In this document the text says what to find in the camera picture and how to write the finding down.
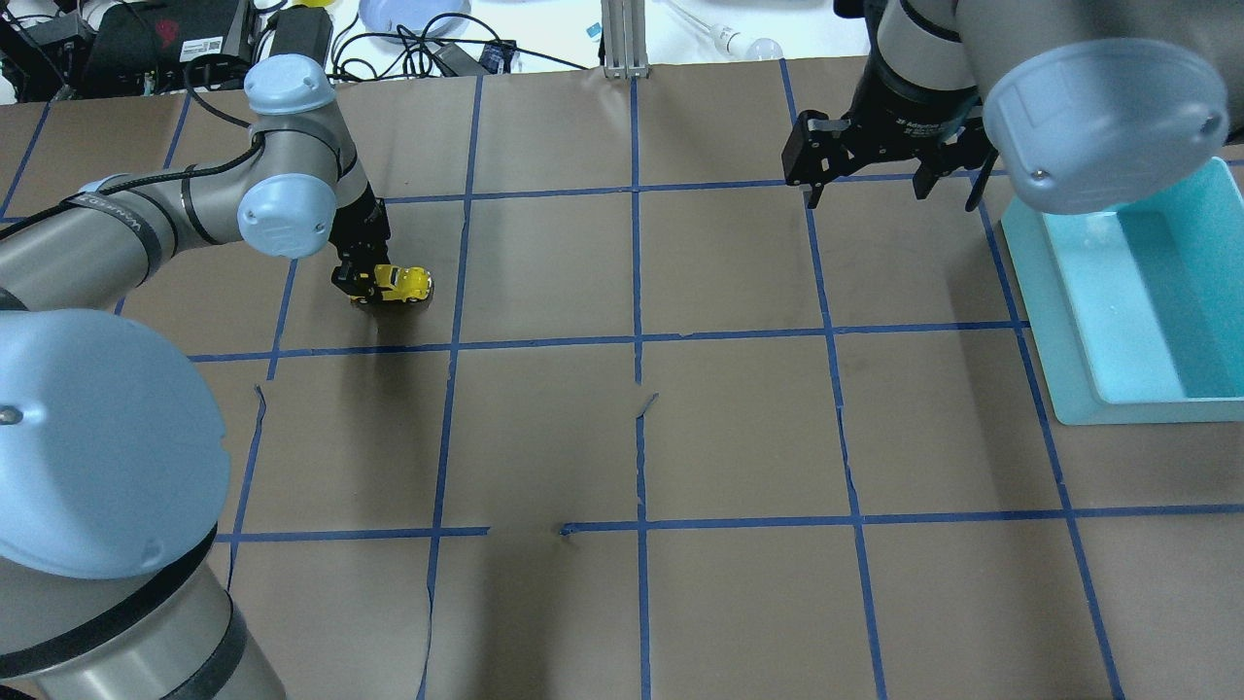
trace white label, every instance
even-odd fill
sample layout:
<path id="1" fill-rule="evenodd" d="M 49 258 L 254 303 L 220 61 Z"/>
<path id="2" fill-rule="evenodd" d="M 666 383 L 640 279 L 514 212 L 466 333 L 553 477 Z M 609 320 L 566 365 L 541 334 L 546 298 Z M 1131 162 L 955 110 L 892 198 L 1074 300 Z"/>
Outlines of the white label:
<path id="1" fill-rule="evenodd" d="M 192 41 L 182 42 L 182 58 L 184 63 L 195 56 L 202 56 L 204 53 L 219 53 L 220 47 L 224 46 L 225 37 L 213 36 L 209 39 L 195 39 Z"/>

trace blue tape grid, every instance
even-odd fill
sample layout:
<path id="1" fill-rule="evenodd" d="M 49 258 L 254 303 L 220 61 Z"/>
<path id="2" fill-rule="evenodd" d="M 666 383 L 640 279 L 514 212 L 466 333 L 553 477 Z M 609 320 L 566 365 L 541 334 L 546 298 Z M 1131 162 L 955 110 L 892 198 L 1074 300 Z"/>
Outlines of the blue tape grid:
<path id="1" fill-rule="evenodd" d="M 782 86 L 787 101 L 787 109 L 790 111 L 791 118 L 794 118 L 794 104 L 795 104 L 794 92 L 791 88 L 790 75 L 786 67 L 786 62 L 780 61 L 780 67 L 782 75 Z M 409 344 L 409 346 L 310 347 L 310 348 L 282 349 L 280 347 L 281 334 L 285 327 L 285 320 L 289 311 L 294 279 L 297 270 L 296 262 L 291 261 L 289 272 L 286 275 L 285 287 L 282 290 L 281 306 L 276 318 L 276 328 L 274 332 L 272 346 L 270 352 L 195 356 L 190 358 L 197 363 L 267 361 L 269 362 L 267 378 L 271 380 L 272 378 L 275 378 L 279 362 L 285 358 L 448 352 L 450 354 L 449 382 L 445 389 L 445 410 L 442 426 L 442 445 L 440 445 L 440 456 L 439 456 L 438 474 L 437 474 L 437 496 L 435 496 L 435 507 L 433 516 L 433 527 L 407 528 L 407 530 L 361 530 L 361 531 L 317 531 L 317 532 L 251 532 L 251 533 L 241 532 L 245 521 L 246 505 L 249 502 L 250 486 L 254 477 L 255 461 L 258 459 L 260 444 L 262 441 L 262 421 L 266 414 L 266 403 L 262 398 L 262 394 L 259 394 L 260 400 L 255 418 L 255 430 L 251 439 L 250 451 L 248 454 L 246 470 L 243 477 L 243 487 L 239 499 L 238 512 L 235 515 L 231 532 L 220 533 L 216 536 L 216 542 L 223 545 L 229 545 L 230 547 L 230 582 L 233 577 L 233 568 L 236 562 L 238 546 L 244 542 L 310 542 L 310 541 L 428 538 L 432 545 L 428 561 L 428 593 L 429 593 L 429 601 L 433 599 L 435 592 L 437 563 L 438 563 L 440 540 L 444 537 L 481 537 L 486 536 L 489 532 L 486 527 L 448 527 L 448 528 L 443 527 L 444 494 L 445 494 L 445 484 L 448 476 L 447 467 L 448 467 L 448 450 L 450 443 L 449 438 L 450 438 L 450 428 L 453 418 L 454 387 L 457 379 L 457 362 L 460 352 L 471 352 L 471 349 L 494 349 L 494 348 L 508 348 L 508 347 L 550 347 L 550 346 L 567 346 L 567 344 L 633 343 L 636 348 L 636 382 L 639 383 L 642 382 L 643 344 L 646 342 L 726 339 L 726 338 L 751 338 L 751 337 L 795 337 L 795 336 L 824 334 L 826 339 L 826 348 L 830 361 L 830 375 L 831 375 L 830 380 L 835 395 L 835 405 L 836 405 L 835 420 L 837 423 L 840 446 L 842 449 L 843 464 L 846 466 L 845 479 L 847 481 L 848 500 L 851 504 L 851 515 L 812 516 L 812 517 L 775 517 L 775 518 L 709 518 L 709 520 L 649 521 L 647 520 L 647 489 L 646 489 L 646 474 L 644 474 L 644 461 L 646 461 L 644 429 L 643 429 L 644 417 L 641 414 L 636 419 L 636 448 L 637 448 L 636 490 L 638 497 L 636 521 L 566 523 L 562 528 L 562 535 L 591 533 L 591 532 L 637 532 L 638 537 L 637 555 L 638 555 L 638 576 L 639 576 L 639 618 L 641 618 L 639 619 L 641 674 L 642 674 L 641 680 L 642 680 L 642 694 L 644 700 L 649 700 L 652 696 L 648 591 L 647 591 L 647 573 L 648 573 L 647 532 L 648 531 L 719 530 L 719 528 L 736 530 L 736 528 L 769 528 L 769 527 L 775 527 L 775 528 L 851 527 L 856 533 L 856 551 L 860 566 L 861 589 L 863 594 L 863 606 L 868 624 L 870 648 L 873 660 L 873 673 L 875 673 L 875 681 L 877 684 L 877 695 L 878 698 L 884 699 L 887 696 L 887 693 L 884 686 L 884 673 L 883 673 L 883 664 L 881 655 L 881 645 L 876 629 L 875 603 L 872 601 L 870 574 L 867 568 L 867 551 L 863 537 L 865 532 L 863 526 L 903 525 L 903 523 L 1005 522 L 1005 521 L 1034 521 L 1034 520 L 1066 521 L 1069 536 L 1071 538 L 1072 548 L 1076 556 L 1076 563 L 1085 588 L 1086 601 L 1088 603 L 1090 612 L 1092 615 L 1093 628 L 1097 634 L 1098 644 L 1101 647 L 1101 654 L 1105 669 L 1110 679 L 1111 690 L 1115 698 L 1120 699 L 1123 698 L 1122 685 L 1118 678 L 1117 669 L 1113 663 L 1113 655 L 1111 652 L 1110 642 L 1101 617 L 1100 606 L 1097 603 L 1096 593 L 1092 584 L 1092 577 L 1088 571 L 1087 560 L 1084 553 L 1084 546 L 1080 538 L 1077 521 L 1084 518 L 1113 518 L 1113 517 L 1244 515 L 1244 504 L 1205 504 L 1205 505 L 1183 505 L 1183 506 L 1141 506 L 1141 507 L 1111 507 L 1111 509 L 1075 509 L 1072 506 L 1070 494 L 1067 492 L 1067 489 L 1062 480 L 1061 464 L 1059 463 L 1057 450 L 1054 444 L 1052 434 L 1050 431 L 1049 417 L 1046 414 L 1044 402 L 1040 395 L 1031 353 L 1028 347 L 1028 341 L 1023 332 L 1024 328 L 1029 327 L 1029 323 L 1028 321 L 1019 318 L 1015 306 L 1014 292 L 1011 290 L 1010 281 L 1006 277 L 1005 267 L 1003 266 L 1001 255 L 999 252 L 996 235 L 993 229 L 988 209 L 984 206 L 984 204 L 982 204 L 980 206 L 980 218 L 985 228 L 985 234 L 989 240 L 990 251 L 994 257 L 994 265 L 996 267 L 996 272 L 999 275 L 999 280 L 1003 286 L 1003 293 L 1006 300 L 1006 307 L 1009 315 L 1008 320 L 984 321 L 984 322 L 950 322 L 950 323 L 835 326 L 832 323 L 832 318 L 830 315 L 830 306 L 825 293 L 825 280 L 820 265 L 820 255 L 817 249 L 819 242 L 816 235 L 816 221 L 811 215 L 811 213 L 806 213 L 809 245 L 811 246 L 812 251 L 814 272 L 817 283 L 817 296 L 819 296 L 819 302 L 821 305 L 824 327 L 800 327 L 800 328 L 778 328 L 778 329 L 755 329 L 755 331 L 748 331 L 748 329 L 714 331 L 714 332 L 695 332 L 695 333 L 644 333 L 642 326 L 642 310 L 641 310 L 641 266 L 639 266 L 641 265 L 641 250 L 639 250 L 641 193 L 780 187 L 782 185 L 782 182 L 780 179 L 754 179 L 754 180 L 738 180 L 738 182 L 641 184 L 639 149 L 638 149 L 638 133 L 639 133 L 638 83 L 634 80 L 632 80 L 631 101 L 629 101 L 632 177 L 628 187 L 545 189 L 545 190 L 526 190 L 526 191 L 519 190 L 519 191 L 498 191 L 498 193 L 476 194 L 473 191 L 473 187 L 474 187 L 475 152 L 479 136 L 479 113 L 480 113 L 481 94 L 483 94 L 483 80 L 476 78 L 474 106 L 471 114 L 470 153 L 468 160 L 466 185 L 464 193 L 460 195 L 450 194 L 450 195 L 430 195 L 430 196 L 398 196 L 387 199 L 389 204 L 407 204 L 407 203 L 424 203 L 424 201 L 463 203 L 464 225 L 462 233 L 459 269 L 458 269 L 458 296 L 454 307 L 454 326 L 453 326 L 454 329 L 450 342 Z M 189 108 L 190 108 L 190 102 L 187 98 L 185 101 L 183 101 L 182 111 L 178 117 L 178 123 L 173 133 L 173 139 L 172 143 L 169 144 L 168 152 L 164 158 L 165 168 L 169 167 L 172 163 L 172 158 L 177 149 L 177 144 L 180 139 L 180 134 L 185 124 Z M 26 167 L 35 150 L 35 145 L 39 140 L 39 137 L 44 131 L 44 126 L 46 124 L 50 109 L 51 109 L 50 103 L 44 106 L 39 122 L 30 138 L 30 143 L 27 144 L 22 154 L 21 162 L 17 167 L 14 179 L 5 193 L 2 203 L 0 203 L 0 223 L 2 224 L 16 223 L 21 220 L 21 216 L 9 216 L 5 214 L 7 214 L 7 209 L 12 200 L 14 193 L 16 191 L 21 177 L 26 170 Z M 1232 167 L 1244 167 L 1244 159 L 1229 159 L 1228 164 L 1230 164 Z M 955 173 L 952 177 L 974 178 L 975 173 Z M 908 178 L 909 175 L 907 174 L 870 174 L 870 175 L 850 175 L 838 179 L 841 182 L 887 182 L 887 180 L 906 180 Z M 596 195 L 596 194 L 615 194 L 615 193 L 629 193 L 632 196 L 632 245 L 633 245 L 633 288 L 634 288 L 633 334 L 549 337 L 539 339 L 485 341 L 485 342 L 460 341 L 463 291 L 465 285 L 466 252 L 469 242 L 470 206 L 474 199 L 573 196 L 573 195 Z M 119 313 L 123 308 L 123 305 L 124 305 L 124 298 L 118 301 L 114 308 L 116 312 Z M 1008 329 L 1008 328 L 1011 329 L 1016 337 L 1016 343 L 1019 346 L 1019 352 L 1029 380 L 1029 388 L 1033 393 L 1034 409 L 1036 412 L 1037 420 L 1041 425 L 1042 436 L 1050 458 L 1051 470 L 1057 485 L 1061 509 L 1039 510 L 1039 511 L 998 511 L 998 512 L 959 512 L 959 513 L 863 515 L 862 512 L 860 512 L 858 497 L 851 480 L 850 459 L 848 459 L 850 451 L 847 449 L 846 435 L 842 428 L 842 394 L 841 394 L 840 377 L 837 372 L 835 337 L 848 333 L 935 332 L 935 331 L 972 331 L 972 329 Z M 420 700 L 424 699 L 424 693 L 425 689 L 420 686 L 419 689 Z"/>

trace teal plastic bin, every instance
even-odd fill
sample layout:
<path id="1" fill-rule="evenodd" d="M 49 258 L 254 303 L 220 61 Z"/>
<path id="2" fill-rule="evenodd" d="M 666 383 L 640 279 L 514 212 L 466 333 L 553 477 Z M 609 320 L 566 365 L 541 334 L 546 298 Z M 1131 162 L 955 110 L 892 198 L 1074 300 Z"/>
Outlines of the teal plastic bin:
<path id="1" fill-rule="evenodd" d="M 1244 198 L 1213 158 L 1153 196 L 1003 216 L 1069 425 L 1244 421 Z"/>

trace red logo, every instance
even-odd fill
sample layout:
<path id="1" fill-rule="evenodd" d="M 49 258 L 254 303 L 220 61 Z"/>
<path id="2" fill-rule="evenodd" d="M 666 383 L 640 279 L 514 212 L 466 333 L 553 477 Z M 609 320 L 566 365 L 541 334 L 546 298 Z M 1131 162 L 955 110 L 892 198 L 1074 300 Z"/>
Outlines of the red logo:
<path id="1" fill-rule="evenodd" d="M 156 22 L 156 34 L 160 40 L 160 48 L 168 48 L 174 41 L 177 41 L 177 35 L 180 34 L 182 27 L 173 20 L 160 20 Z"/>

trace yellow object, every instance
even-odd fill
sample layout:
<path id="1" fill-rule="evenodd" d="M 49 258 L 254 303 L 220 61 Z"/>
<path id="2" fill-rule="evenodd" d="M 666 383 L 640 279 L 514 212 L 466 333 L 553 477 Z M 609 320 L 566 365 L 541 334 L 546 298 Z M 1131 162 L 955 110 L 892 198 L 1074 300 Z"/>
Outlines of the yellow object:
<path id="1" fill-rule="evenodd" d="M 363 272 L 360 277 L 367 279 L 367 274 Z M 423 301 L 432 293 L 432 275 L 423 267 L 376 265 L 376 288 L 381 291 L 381 301 Z M 350 298 L 360 303 L 367 302 L 364 296 Z"/>

